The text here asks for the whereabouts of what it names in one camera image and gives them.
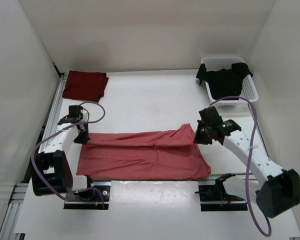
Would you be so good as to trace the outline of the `dark red t shirt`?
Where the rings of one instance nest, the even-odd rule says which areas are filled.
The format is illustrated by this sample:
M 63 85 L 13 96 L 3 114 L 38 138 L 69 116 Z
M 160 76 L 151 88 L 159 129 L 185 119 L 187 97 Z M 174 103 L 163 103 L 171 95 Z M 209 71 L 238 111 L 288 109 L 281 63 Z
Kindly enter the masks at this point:
M 109 78 L 104 72 L 69 71 L 62 93 L 64 99 L 99 102 Z

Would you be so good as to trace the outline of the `pink t shirt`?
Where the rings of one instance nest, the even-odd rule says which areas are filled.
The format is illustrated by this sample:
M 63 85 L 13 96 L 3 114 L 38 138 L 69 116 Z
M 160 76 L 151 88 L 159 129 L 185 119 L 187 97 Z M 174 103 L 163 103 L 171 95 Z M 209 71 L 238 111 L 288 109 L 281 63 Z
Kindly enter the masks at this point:
M 81 147 L 76 174 L 94 180 L 207 178 L 211 167 L 194 143 L 194 136 L 189 123 L 166 131 L 92 133 Z

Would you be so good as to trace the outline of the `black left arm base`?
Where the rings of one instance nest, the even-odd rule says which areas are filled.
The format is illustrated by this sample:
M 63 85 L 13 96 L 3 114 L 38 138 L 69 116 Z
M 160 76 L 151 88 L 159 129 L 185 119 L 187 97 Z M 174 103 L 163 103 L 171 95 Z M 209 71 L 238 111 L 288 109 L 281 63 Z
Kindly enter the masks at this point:
M 111 181 L 88 179 L 88 190 L 76 190 L 66 194 L 65 210 L 108 210 Z

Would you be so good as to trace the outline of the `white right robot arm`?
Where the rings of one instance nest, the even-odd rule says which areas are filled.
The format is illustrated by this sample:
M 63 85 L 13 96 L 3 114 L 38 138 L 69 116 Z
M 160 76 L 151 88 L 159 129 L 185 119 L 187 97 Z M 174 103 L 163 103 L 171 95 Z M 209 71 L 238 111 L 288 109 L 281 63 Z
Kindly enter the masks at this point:
M 199 111 L 199 115 L 194 143 L 211 145 L 218 141 L 238 157 L 257 180 L 256 184 L 246 185 L 235 174 L 227 173 L 218 177 L 210 190 L 199 190 L 199 194 L 213 201 L 227 200 L 231 196 L 251 201 L 268 218 L 300 204 L 300 176 L 294 169 L 285 170 L 253 148 L 242 128 L 232 119 L 224 121 L 214 106 Z

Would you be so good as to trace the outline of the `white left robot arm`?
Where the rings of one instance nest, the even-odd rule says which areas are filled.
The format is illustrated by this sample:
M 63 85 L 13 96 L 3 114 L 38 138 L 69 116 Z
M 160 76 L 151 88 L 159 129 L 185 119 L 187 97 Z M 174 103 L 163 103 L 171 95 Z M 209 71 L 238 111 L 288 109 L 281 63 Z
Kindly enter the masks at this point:
M 33 192 L 36 196 L 69 193 L 74 184 L 67 154 L 73 143 L 86 144 L 89 137 L 87 124 L 90 114 L 80 105 L 68 107 L 68 115 L 57 123 L 56 135 L 31 162 Z

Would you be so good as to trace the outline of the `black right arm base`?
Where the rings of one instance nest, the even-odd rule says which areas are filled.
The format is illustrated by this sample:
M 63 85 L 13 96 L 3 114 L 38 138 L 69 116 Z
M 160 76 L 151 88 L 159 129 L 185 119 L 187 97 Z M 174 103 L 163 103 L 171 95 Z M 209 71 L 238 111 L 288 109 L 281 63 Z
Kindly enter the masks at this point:
M 233 173 L 217 175 L 198 182 L 200 210 L 202 212 L 242 212 L 247 211 L 246 200 L 226 192 L 224 182 L 235 177 Z

